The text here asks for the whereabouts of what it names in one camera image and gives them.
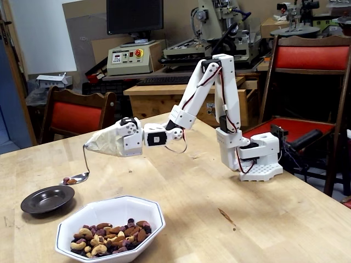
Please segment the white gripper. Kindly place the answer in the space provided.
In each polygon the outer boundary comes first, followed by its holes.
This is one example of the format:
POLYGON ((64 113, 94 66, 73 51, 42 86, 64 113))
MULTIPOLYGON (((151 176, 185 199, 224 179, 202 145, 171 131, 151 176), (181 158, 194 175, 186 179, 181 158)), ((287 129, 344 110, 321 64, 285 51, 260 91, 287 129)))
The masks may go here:
POLYGON ((105 145, 116 138, 118 156, 129 157, 142 154, 143 129, 138 118, 125 117, 117 125, 96 131, 86 145, 105 145))

